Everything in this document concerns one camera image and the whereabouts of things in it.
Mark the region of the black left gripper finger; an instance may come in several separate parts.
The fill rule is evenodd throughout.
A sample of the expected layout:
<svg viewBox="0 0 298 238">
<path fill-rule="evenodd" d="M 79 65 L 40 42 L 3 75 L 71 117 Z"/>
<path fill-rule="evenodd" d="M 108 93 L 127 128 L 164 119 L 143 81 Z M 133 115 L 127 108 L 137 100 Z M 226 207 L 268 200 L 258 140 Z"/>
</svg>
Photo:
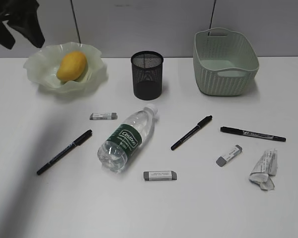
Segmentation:
<svg viewBox="0 0 298 238">
<path fill-rule="evenodd" d="M 42 48 L 45 43 L 39 25 L 36 0 L 9 0 L 6 4 L 8 17 L 7 25 L 19 32 L 33 46 Z"/>
<path fill-rule="evenodd" d="M 15 39 L 12 34 L 8 31 L 6 26 L 0 23 L 0 45 L 7 49 L 12 49 L 15 44 Z"/>
</svg>

